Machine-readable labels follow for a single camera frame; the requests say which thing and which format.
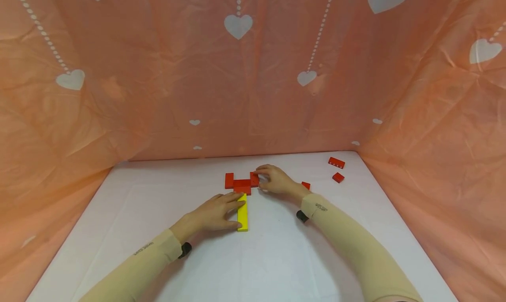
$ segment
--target beige arm sleeve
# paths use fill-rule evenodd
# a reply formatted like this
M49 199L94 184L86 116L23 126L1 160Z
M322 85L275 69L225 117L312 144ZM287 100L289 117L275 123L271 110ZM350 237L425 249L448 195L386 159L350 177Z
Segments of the beige arm sleeve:
M166 229L117 266L79 302L136 302L156 276L181 254L181 244Z
M349 215L317 194L301 209L352 264L366 302L422 302L390 253Z

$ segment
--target orange fabric backdrop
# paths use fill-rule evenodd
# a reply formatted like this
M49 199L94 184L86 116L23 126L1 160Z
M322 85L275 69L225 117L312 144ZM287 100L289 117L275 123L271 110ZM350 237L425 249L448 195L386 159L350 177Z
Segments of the orange fabric backdrop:
M0 0L0 300L122 160L357 150L462 302L506 300L506 0Z

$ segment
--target small red cube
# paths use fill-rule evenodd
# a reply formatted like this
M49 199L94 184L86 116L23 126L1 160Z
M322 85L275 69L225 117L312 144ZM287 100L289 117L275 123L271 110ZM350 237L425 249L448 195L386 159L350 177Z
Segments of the small red cube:
M336 172L336 174L332 176L332 179L334 179L337 183L341 183L345 178L339 172Z

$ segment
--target right hand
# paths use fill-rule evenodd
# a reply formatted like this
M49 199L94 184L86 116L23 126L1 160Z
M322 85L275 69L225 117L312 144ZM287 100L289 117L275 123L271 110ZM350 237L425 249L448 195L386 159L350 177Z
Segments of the right hand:
M310 194L310 191L305 186L293 181L292 178L282 169L277 168L277 166L262 165L254 173L267 177L267 182L259 183L259 188L267 192L292 196L300 202L302 202L304 196Z

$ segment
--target wrinkled fabric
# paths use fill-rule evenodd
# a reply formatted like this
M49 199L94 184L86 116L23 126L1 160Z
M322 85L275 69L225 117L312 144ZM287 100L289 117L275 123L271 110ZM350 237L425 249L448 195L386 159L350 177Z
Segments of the wrinkled fabric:
M504 2L0 0L0 300L120 161L353 149L457 298L505 301Z

